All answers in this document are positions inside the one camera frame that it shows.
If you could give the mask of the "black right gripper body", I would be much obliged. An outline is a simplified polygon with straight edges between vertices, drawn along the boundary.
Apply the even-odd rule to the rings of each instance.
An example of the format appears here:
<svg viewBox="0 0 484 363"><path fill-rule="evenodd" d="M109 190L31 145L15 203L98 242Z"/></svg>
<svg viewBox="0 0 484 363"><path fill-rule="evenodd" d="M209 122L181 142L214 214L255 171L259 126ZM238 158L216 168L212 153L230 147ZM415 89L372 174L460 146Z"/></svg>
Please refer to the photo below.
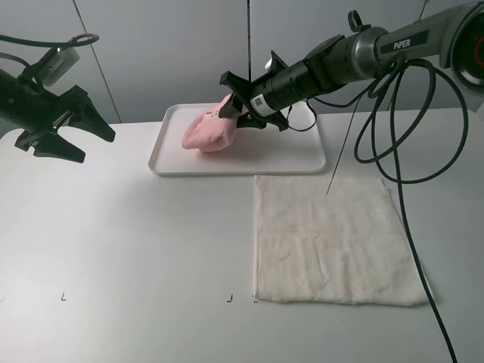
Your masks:
<svg viewBox="0 0 484 363"><path fill-rule="evenodd" d="M277 70L252 82L228 71L222 74L220 84L241 100L240 116L251 115L282 132L289 128L289 122L281 110L320 94L325 87L325 70L310 57L288 66L275 52L271 56L278 62Z"/></svg>

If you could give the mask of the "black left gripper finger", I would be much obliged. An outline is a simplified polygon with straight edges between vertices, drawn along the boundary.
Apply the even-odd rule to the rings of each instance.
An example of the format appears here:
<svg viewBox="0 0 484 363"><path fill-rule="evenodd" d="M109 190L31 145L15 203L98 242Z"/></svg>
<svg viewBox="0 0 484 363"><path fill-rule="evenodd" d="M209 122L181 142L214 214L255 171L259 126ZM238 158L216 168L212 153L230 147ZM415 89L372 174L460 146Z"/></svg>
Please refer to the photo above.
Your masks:
<svg viewBox="0 0 484 363"><path fill-rule="evenodd" d="M35 157L50 157L83 163L85 152L66 141L59 135L46 134L39 138L34 145Z"/></svg>
<svg viewBox="0 0 484 363"><path fill-rule="evenodd" d="M71 126L89 132L104 141L113 142L115 131L103 119L90 100L78 103L71 116Z"/></svg>

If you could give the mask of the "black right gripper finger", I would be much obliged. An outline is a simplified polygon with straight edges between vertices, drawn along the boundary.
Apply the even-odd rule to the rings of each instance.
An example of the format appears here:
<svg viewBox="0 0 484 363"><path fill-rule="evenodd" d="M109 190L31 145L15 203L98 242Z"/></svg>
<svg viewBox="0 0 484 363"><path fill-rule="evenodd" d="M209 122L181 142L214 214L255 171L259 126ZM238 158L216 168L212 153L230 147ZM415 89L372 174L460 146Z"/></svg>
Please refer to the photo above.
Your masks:
<svg viewBox="0 0 484 363"><path fill-rule="evenodd" d="M242 102L237 95L228 95L220 104L219 118L237 118L242 111Z"/></svg>
<svg viewBox="0 0 484 363"><path fill-rule="evenodd" d="M257 118L253 118L251 115L241 115L237 118L237 128L245 129L264 129L266 127L266 122L260 121Z"/></svg>

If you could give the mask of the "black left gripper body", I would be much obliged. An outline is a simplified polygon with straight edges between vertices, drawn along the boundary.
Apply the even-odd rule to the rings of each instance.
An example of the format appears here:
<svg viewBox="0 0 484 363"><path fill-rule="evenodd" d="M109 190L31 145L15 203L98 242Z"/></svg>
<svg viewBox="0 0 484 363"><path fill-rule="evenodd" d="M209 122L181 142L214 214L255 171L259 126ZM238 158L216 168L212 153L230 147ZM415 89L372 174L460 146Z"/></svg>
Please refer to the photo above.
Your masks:
<svg viewBox="0 0 484 363"><path fill-rule="evenodd" d="M42 136L56 135L61 126L72 127L76 105L88 100L87 92L77 85L59 96L46 90L34 91L32 85L1 72L1 118L23 130L15 147L24 151Z"/></svg>

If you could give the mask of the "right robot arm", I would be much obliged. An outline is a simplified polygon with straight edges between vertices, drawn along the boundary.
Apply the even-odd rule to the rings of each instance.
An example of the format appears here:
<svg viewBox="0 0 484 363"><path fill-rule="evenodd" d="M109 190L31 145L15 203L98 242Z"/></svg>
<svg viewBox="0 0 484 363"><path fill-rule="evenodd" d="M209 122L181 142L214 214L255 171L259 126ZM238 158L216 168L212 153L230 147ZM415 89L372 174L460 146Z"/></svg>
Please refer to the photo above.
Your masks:
<svg viewBox="0 0 484 363"><path fill-rule="evenodd" d="M396 61L438 55L468 91L483 93L483 3L457 5L388 33L362 24L357 11L348 14L353 36L334 36L288 66L271 54L265 75L248 81L231 72L220 83L232 91L219 110L239 128L284 131L289 123L281 110L301 100L326 95L351 82L375 79Z"/></svg>

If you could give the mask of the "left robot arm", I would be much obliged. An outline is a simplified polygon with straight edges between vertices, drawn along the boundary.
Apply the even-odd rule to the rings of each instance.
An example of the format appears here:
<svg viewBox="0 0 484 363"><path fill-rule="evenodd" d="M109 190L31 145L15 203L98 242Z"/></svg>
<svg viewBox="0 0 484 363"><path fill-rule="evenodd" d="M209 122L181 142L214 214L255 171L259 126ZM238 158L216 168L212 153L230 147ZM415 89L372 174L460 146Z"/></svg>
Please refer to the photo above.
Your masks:
<svg viewBox="0 0 484 363"><path fill-rule="evenodd" d="M83 163L85 152L62 138L60 127L81 129L107 142L116 135L79 86L55 95L24 76L15 78L5 71L1 71L1 118L23 130L15 147L23 151L32 147L36 157L74 163Z"/></svg>

